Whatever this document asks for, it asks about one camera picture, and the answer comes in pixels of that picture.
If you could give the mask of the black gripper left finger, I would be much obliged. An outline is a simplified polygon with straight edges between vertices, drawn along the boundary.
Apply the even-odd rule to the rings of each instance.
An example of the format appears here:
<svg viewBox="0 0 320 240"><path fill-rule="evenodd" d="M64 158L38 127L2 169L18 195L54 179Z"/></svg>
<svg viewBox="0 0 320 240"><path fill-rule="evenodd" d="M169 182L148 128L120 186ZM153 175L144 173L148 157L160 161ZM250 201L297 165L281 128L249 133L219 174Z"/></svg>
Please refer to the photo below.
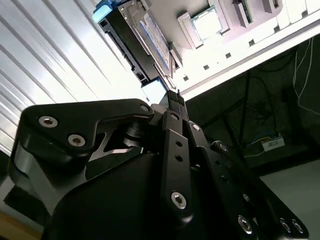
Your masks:
<svg viewBox="0 0 320 240"><path fill-rule="evenodd" d="M53 214L73 189L88 182L87 164L142 147L160 158L156 204L177 225L193 217L189 116L182 96L168 91L159 104L140 99L34 105L21 115L14 142L16 183Z"/></svg>

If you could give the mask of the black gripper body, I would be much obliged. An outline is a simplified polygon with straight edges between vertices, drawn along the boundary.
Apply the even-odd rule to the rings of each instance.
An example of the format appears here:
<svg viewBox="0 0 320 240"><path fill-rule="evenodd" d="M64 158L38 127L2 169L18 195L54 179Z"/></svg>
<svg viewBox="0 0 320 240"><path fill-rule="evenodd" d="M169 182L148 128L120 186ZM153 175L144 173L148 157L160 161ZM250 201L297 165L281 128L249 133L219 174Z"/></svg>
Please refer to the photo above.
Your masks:
<svg viewBox="0 0 320 240"><path fill-rule="evenodd" d="M183 135L188 139L186 129ZM215 240L202 210L200 166L188 139L193 216L175 224L156 204L161 186L160 158L141 153L89 179L57 205L45 240Z"/></svg>

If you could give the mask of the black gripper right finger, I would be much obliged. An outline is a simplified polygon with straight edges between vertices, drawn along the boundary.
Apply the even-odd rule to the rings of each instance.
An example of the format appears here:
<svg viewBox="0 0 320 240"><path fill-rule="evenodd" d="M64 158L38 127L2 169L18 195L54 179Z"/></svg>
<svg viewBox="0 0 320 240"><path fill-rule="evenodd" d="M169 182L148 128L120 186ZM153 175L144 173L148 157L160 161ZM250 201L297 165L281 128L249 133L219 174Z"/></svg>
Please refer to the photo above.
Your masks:
<svg viewBox="0 0 320 240"><path fill-rule="evenodd" d="M200 185L215 240L307 240L301 220L221 141L212 145L203 130L189 120L185 101L177 104L203 182Z"/></svg>

